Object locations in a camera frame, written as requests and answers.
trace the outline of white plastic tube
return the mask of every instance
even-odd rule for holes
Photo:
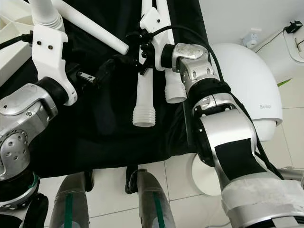
[[[89,19],[70,5],[66,4],[64,1],[52,0],[52,3],[57,8],[63,18],[72,22],[74,25],[80,27],[82,30],[99,39],[100,41],[110,46],[120,54],[125,55],[128,52],[129,46],[127,44],[125,44],[119,38],[115,37],[113,34],[105,30],[103,27],[97,25],[91,19]]]
[[[34,24],[64,31],[63,20],[51,0],[28,0]]]
[[[171,25],[167,0],[156,0],[157,11],[161,16],[165,26]],[[172,29],[168,30],[169,41],[174,44]],[[171,69],[165,69],[166,86],[165,97],[168,103],[180,103],[187,99],[186,89],[181,81],[179,73],[174,73]]]
[[[152,8],[152,0],[142,0],[142,15]],[[142,50],[139,50],[139,62],[144,63]],[[138,73],[137,99],[133,111],[133,125],[152,127],[155,125],[155,109],[153,107],[153,69],[148,68],[142,76]]]

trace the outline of tile floor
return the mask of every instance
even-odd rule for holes
[[[270,161],[278,168],[304,168],[304,77],[280,87],[284,122],[273,139],[263,143]],[[178,228],[205,228],[228,222],[220,197],[203,195],[194,185],[190,168],[193,154],[175,156],[163,162],[142,165],[155,175],[171,205]],[[124,192],[125,169],[97,170],[95,186],[87,194],[90,228],[140,228],[138,197]],[[64,177],[41,180],[40,192],[50,205],[45,222],[49,225],[53,199]]]

